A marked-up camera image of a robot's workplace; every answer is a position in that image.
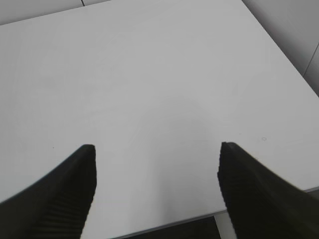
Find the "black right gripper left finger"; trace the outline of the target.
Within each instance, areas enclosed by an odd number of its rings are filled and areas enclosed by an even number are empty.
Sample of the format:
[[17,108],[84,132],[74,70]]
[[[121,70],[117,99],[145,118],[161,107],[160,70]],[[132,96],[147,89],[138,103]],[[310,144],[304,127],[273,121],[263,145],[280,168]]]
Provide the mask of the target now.
[[0,204],[2,239],[81,238],[96,191],[96,149],[85,144]]

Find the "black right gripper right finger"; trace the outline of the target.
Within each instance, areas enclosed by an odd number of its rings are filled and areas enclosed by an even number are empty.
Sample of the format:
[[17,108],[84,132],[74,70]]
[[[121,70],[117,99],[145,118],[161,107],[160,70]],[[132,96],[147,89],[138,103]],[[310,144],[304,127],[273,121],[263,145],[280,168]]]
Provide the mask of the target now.
[[220,148],[218,182],[239,239],[317,239],[319,200],[234,142]]

